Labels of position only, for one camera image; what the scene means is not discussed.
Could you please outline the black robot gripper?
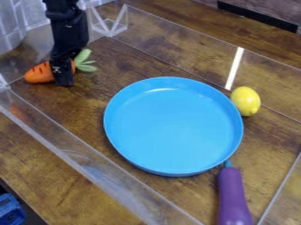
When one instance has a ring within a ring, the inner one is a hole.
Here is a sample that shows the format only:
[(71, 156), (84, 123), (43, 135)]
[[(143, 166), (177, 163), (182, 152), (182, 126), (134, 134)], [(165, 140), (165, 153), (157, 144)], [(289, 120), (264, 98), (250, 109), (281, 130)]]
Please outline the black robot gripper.
[(90, 34), (87, 14), (79, 0), (43, 0), (46, 17), (51, 20), (54, 49), (50, 60), (54, 81), (59, 86), (74, 85), (72, 59), (86, 47)]

